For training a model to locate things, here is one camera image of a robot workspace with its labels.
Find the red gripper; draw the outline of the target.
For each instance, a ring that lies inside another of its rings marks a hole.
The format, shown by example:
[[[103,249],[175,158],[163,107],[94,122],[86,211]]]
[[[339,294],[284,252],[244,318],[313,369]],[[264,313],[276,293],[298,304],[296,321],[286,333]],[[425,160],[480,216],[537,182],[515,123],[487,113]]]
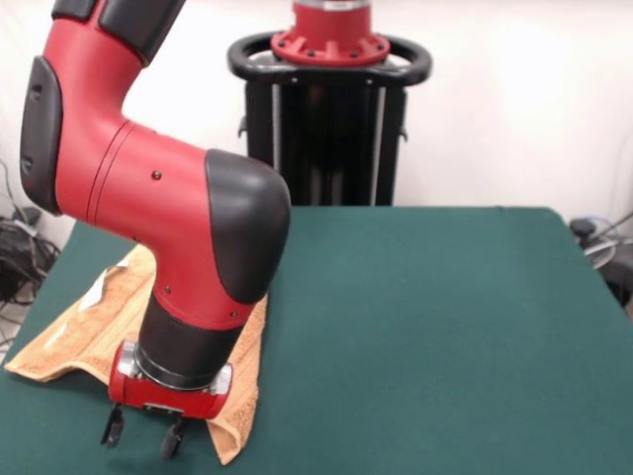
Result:
[[[116,404],[108,417],[101,445],[108,448],[118,445],[125,426],[122,405],[163,410],[197,420],[212,420],[221,412],[232,386],[230,363],[225,364],[214,380],[202,389],[176,390],[144,375],[136,361],[136,347],[135,341],[124,339],[116,350],[108,389],[111,400]],[[159,449],[163,460],[171,460],[177,455],[186,426],[187,421],[178,418],[169,427]]]

